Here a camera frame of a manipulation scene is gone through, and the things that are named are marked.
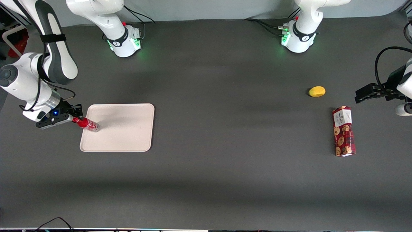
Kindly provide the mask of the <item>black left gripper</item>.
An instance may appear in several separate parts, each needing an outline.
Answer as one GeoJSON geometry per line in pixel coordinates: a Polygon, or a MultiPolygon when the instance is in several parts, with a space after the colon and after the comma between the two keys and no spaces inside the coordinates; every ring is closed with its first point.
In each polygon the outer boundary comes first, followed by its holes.
{"type": "Polygon", "coordinates": [[[375,66],[375,77],[378,85],[370,83],[355,91],[355,103],[359,104],[365,100],[384,97],[386,101],[399,99],[405,102],[395,107],[395,113],[398,116],[411,116],[411,65],[406,64],[392,72],[385,83],[381,83],[375,66]]]}

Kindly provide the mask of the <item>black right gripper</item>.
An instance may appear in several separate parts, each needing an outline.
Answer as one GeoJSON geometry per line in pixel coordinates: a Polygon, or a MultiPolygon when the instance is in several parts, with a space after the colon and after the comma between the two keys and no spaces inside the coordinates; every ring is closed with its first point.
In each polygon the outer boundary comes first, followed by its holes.
{"type": "Polygon", "coordinates": [[[61,101],[43,119],[36,123],[39,129],[47,129],[56,125],[72,122],[73,118],[83,118],[82,105],[72,105],[67,101],[61,101]]]}

